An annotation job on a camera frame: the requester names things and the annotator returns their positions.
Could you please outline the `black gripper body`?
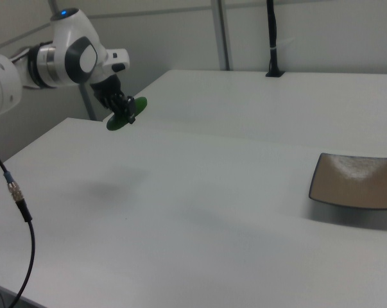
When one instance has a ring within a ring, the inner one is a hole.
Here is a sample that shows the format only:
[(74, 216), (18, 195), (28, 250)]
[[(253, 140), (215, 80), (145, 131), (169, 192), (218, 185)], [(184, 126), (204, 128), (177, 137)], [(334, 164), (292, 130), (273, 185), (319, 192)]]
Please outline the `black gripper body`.
[(107, 109), (111, 110), (110, 97), (117, 94), (123, 96), (121, 90), (121, 82), (116, 74), (109, 76), (105, 80), (98, 83), (91, 83), (91, 89), (93, 90), (94, 97)]

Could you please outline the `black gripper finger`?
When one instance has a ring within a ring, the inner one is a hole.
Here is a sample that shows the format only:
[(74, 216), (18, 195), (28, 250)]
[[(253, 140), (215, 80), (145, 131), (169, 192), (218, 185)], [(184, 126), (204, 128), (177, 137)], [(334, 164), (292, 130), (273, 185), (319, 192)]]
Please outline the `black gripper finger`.
[(114, 94), (110, 97), (110, 107), (115, 114), (124, 114), (126, 112), (126, 103), (123, 96)]
[(126, 119), (129, 124), (133, 124), (135, 122), (135, 114), (136, 114), (136, 104), (135, 99), (132, 96), (128, 96), (126, 98)]

